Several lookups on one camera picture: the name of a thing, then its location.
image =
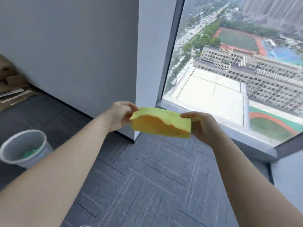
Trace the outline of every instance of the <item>yellow envelope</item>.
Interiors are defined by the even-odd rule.
[[[181,118],[173,111],[154,107],[140,107],[132,114],[131,127],[135,131],[176,138],[189,138],[191,119]]]

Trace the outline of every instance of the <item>right arm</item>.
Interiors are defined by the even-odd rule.
[[[242,226],[303,226],[303,214],[254,167],[210,114],[188,112],[192,134],[209,145]]]

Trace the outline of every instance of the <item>hand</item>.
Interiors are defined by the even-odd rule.
[[[224,133],[216,119],[210,114],[193,111],[180,116],[191,118],[191,133],[209,146],[218,142],[218,136]]]
[[[109,132],[118,130],[130,123],[129,118],[134,111],[139,111],[139,108],[131,102],[114,102],[113,105],[104,112],[108,120]]]

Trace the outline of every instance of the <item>left arm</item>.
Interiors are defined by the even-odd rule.
[[[108,132],[138,108],[116,102],[0,193],[0,226],[59,227],[79,193]]]

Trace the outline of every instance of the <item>folded paper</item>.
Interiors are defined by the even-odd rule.
[[[135,131],[176,138],[189,138],[191,119],[181,118],[173,111],[154,107],[140,107],[130,118]]]

